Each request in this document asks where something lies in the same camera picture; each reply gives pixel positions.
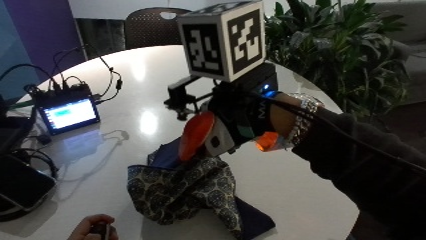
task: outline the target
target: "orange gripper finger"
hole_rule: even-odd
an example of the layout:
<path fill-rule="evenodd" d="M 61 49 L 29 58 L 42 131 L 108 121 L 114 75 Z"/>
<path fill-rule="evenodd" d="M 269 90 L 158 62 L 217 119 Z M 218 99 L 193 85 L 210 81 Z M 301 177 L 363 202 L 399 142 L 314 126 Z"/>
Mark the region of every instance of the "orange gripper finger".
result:
<path fill-rule="evenodd" d="M 214 114 L 209 111 L 202 112 L 189 119 L 181 137 L 178 146 L 178 157 L 181 161 L 189 161 L 196 155 L 197 149 L 211 131 L 214 124 Z"/>

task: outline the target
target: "display screen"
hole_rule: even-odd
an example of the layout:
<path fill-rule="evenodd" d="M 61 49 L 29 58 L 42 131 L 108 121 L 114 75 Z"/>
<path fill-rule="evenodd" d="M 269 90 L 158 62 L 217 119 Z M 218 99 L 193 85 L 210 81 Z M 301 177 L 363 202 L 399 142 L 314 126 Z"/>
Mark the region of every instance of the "display screen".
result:
<path fill-rule="evenodd" d="M 81 99 L 61 106 L 45 108 L 44 113 L 53 129 L 61 129 L 96 119 L 96 113 L 89 99 Z"/>

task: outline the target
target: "green plant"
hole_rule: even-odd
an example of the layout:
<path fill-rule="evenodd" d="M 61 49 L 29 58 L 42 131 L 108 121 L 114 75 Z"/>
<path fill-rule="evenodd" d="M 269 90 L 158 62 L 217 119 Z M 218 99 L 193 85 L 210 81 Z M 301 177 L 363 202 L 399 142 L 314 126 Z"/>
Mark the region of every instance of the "green plant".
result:
<path fill-rule="evenodd" d="M 409 75 L 386 32 L 402 30 L 401 16 L 381 17 L 374 3 L 287 0 L 265 17 L 266 58 L 310 80 L 343 112 L 385 113 L 406 97 Z"/>

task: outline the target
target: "white cube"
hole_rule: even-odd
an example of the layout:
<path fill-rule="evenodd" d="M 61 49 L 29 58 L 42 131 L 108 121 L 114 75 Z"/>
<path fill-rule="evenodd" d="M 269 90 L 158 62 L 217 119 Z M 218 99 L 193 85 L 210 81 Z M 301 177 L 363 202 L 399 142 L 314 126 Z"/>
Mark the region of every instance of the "white cube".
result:
<path fill-rule="evenodd" d="M 265 61 L 261 1 L 217 4 L 177 21 L 192 75 L 231 82 Z"/>

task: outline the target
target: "white table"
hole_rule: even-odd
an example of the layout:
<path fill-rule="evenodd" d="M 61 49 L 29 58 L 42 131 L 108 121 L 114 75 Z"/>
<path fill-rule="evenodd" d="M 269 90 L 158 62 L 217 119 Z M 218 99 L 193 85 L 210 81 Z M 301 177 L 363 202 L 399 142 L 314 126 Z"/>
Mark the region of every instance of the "white table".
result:
<path fill-rule="evenodd" d="M 145 164 L 146 155 L 180 136 L 185 125 L 162 104 L 169 98 L 166 86 L 188 76 L 182 47 L 124 51 L 105 56 L 105 61 L 122 75 L 122 90 L 98 105 L 100 124 L 53 137 L 44 151 L 60 167 L 56 195 L 29 215 L 0 223 L 0 239 L 66 239 L 80 219 L 96 213 L 116 217 L 124 240 L 233 239 L 209 210 L 181 223 L 157 225 L 136 212 L 126 192 L 126 167 Z M 282 67 L 277 72 L 281 91 L 306 92 L 339 111 L 303 78 Z M 109 72 L 98 59 L 64 74 L 80 77 L 93 93 L 102 93 L 108 85 Z M 211 80 L 201 79 L 188 92 L 201 96 L 211 87 Z M 237 195 L 277 224 L 257 239 L 345 239 L 358 209 L 333 184 L 311 173 L 305 160 L 285 150 L 262 153 L 251 143 L 222 159 L 235 176 Z"/>

